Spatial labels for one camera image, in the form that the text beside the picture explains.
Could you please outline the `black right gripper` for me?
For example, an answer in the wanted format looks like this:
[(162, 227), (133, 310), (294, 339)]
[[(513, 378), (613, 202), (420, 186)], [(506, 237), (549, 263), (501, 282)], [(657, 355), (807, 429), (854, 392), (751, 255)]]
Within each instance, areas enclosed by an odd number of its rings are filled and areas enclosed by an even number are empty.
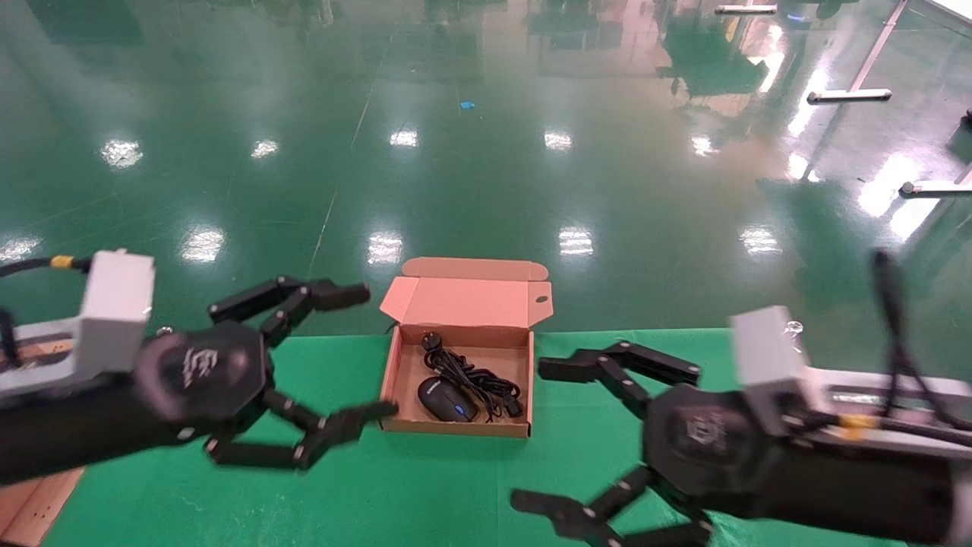
[[(630, 372), (672, 388), (652, 401)], [(515, 511), (543, 516), (559, 537), (590, 546), (707, 546), (715, 512), (902, 542), (958, 541), (958, 460), (944, 450), (879, 440), (876, 432), (837, 422), (817, 432), (791, 425), (768, 432), (743, 392), (697, 389), (698, 365), (628, 340), (541, 358), (538, 373), (549, 381), (601, 382), (645, 418), (647, 466), (594, 501), (511, 492)], [(653, 487), (688, 521), (615, 532), (611, 520)]]

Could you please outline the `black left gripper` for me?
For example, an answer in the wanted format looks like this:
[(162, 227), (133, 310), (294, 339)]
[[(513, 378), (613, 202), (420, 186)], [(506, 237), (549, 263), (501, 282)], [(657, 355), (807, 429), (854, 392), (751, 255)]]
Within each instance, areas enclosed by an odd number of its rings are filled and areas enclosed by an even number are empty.
[[(399, 406), (378, 400), (322, 416), (265, 389), (265, 346), (280, 346), (313, 311), (347, 309), (370, 297), (366, 283), (271, 278), (209, 305), (218, 324), (212, 328), (146, 340), (130, 372), (3, 399), (2, 485), (210, 434), (222, 434), (204, 445), (216, 465), (309, 470), (330, 449), (360, 440), (369, 423), (395, 416)], [(262, 314), (267, 318), (258, 333), (243, 325)], [(292, 446), (236, 442), (236, 430), (263, 411), (295, 426), (301, 440)]]

